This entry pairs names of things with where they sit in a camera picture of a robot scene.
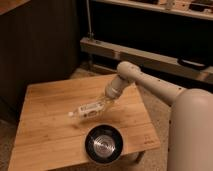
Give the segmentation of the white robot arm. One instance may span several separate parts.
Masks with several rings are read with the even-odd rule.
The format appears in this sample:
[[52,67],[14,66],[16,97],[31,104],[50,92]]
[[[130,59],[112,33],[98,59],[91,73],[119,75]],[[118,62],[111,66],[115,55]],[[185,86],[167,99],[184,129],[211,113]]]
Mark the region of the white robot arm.
[[184,88],[122,61],[104,94],[116,100],[132,83],[171,106],[167,171],[213,171],[213,93]]

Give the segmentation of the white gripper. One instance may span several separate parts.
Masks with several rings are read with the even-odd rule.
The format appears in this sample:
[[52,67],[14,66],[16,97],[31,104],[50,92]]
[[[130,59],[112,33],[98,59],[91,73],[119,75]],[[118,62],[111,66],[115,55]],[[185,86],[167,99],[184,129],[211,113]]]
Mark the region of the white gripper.
[[104,109],[112,107],[116,102],[115,99],[118,99],[122,95],[123,90],[129,85],[130,83],[127,80],[116,75],[113,80],[107,84],[105,95],[98,98],[98,103]]

